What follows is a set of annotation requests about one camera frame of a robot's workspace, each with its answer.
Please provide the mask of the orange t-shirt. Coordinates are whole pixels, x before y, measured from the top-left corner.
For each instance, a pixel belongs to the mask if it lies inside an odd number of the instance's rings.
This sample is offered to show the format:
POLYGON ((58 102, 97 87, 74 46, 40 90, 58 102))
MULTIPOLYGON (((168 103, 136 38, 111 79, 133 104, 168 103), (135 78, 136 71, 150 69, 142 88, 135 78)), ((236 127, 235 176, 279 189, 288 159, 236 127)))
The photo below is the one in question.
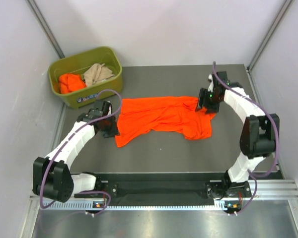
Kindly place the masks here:
POLYGON ((197 97, 153 97, 123 99, 118 117, 117 147, 150 131, 177 132, 188 140, 212 136, 211 121, 215 114, 206 109, 196 111, 197 97))

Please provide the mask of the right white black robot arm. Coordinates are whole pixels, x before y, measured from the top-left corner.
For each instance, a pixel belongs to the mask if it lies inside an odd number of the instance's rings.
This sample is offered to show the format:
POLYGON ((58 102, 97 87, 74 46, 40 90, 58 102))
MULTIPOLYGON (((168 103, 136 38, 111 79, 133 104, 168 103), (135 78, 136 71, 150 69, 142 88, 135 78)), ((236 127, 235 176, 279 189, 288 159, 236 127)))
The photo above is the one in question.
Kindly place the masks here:
POLYGON ((222 85, 210 85, 201 88, 196 111, 206 110, 207 114, 218 113, 220 103, 229 105, 243 122, 239 140, 240 154, 226 173, 222 191, 227 196, 234 196, 240 190, 240 184, 248 180, 249 173, 266 157, 276 151, 276 136, 273 124, 244 91, 239 83, 229 83, 232 88, 222 85))

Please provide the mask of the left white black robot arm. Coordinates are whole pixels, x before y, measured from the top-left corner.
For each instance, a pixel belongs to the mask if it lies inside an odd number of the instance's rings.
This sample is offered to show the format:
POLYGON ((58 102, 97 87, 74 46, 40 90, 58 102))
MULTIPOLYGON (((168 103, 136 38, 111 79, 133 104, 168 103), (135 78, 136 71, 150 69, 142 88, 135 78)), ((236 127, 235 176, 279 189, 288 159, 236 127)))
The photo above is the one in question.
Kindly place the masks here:
POLYGON ((70 168, 89 140, 101 132, 103 137, 118 135, 114 114, 93 117, 82 114, 61 143, 44 158, 33 163, 33 193, 39 196, 40 207, 46 209, 55 202, 67 202, 71 196, 89 193, 99 196, 103 185, 97 175, 84 172, 72 175, 70 168))

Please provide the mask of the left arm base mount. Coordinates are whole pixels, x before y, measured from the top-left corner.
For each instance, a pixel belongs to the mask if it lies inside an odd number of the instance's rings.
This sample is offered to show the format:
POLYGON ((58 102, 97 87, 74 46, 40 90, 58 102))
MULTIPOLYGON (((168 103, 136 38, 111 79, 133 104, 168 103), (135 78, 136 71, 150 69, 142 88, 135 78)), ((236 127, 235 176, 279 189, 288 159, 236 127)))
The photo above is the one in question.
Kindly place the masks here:
POLYGON ((93 173, 81 173, 72 175, 74 189, 72 196, 75 198, 91 195, 92 192, 102 191, 106 187, 107 181, 101 176, 93 173))

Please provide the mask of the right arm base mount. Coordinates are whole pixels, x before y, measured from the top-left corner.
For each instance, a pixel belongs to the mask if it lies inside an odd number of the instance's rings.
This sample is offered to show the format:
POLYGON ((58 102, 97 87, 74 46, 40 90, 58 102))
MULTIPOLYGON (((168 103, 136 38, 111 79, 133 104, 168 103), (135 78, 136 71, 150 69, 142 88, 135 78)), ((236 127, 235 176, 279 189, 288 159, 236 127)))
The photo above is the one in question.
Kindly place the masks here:
POLYGON ((223 180, 220 181, 209 181, 206 183, 206 189, 208 197, 214 199, 224 198, 250 198, 252 196, 250 185, 247 181, 245 182, 233 182, 225 183, 223 180))

